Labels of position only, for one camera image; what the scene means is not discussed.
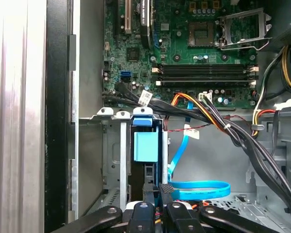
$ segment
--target red wire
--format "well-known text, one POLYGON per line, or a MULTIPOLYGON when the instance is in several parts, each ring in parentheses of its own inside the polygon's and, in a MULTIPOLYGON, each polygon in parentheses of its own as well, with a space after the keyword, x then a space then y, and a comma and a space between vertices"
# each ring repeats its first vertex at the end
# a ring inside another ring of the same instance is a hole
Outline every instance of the red wire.
POLYGON ((276 111, 273 109, 265 109, 259 112, 258 117, 264 113, 275 113, 276 111))
MULTIPOLYGON (((226 116, 224 117, 224 119, 230 119, 230 118, 233 118, 233 117, 237 117, 237 118, 240 118, 242 119, 243 121, 246 122, 246 124, 248 125, 248 127, 250 128, 250 125, 248 124, 248 122, 241 116, 239 115, 232 115, 232 116, 226 116)), ((200 128, 204 128, 206 126, 209 126, 210 124, 205 124, 205 125, 200 125, 200 126, 197 126, 197 127, 191 127, 191 128, 187 128, 187 129, 177 129, 177 130, 168 130, 168 132, 181 132, 181 131, 184 131, 184 130, 193 130, 193 129, 200 129, 200 128)))

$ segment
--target side panel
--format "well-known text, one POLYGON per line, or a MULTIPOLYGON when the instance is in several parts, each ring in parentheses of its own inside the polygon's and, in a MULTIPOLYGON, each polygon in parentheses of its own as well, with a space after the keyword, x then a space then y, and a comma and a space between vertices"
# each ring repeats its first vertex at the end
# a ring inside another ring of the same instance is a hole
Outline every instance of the side panel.
POLYGON ((0 233, 44 232, 46 7, 0 1, 0 233))

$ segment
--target cpu socket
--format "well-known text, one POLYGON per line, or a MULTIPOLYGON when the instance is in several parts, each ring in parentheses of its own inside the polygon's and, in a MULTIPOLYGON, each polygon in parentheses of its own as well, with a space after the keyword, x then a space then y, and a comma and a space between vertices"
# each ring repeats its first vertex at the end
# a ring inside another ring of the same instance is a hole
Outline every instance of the cpu socket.
POLYGON ((212 47, 213 41, 213 22, 189 23, 189 47, 212 47))

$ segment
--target white connector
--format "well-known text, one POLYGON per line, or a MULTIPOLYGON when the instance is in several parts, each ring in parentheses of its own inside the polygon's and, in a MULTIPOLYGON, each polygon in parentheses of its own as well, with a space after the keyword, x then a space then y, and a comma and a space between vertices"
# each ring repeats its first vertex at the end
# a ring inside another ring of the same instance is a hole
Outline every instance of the white connector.
POLYGON ((198 101, 202 101, 203 97, 207 97, 212 102, 212 93, 207 93, 207 91, 199 93, 197 97, 198 101))

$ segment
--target expansion slot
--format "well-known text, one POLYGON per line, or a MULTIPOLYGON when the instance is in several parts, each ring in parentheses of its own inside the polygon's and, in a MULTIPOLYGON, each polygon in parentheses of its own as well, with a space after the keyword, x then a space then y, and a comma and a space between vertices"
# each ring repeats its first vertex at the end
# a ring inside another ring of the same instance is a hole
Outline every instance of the expansion slot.
POLYGON ((125 33, 131 34, 131 0, 125 0, 125 33))

